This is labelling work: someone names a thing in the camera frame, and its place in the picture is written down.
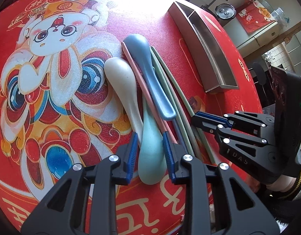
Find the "right hand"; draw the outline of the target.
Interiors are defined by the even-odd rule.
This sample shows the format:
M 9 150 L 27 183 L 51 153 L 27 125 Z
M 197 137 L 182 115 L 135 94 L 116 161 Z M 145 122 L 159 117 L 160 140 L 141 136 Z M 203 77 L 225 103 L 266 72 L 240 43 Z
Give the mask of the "right hand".
M 281 175 L 275 182 L 267 185 L 266 188 L 273 192 L 287 192 L 295 184 L 297 178 Z

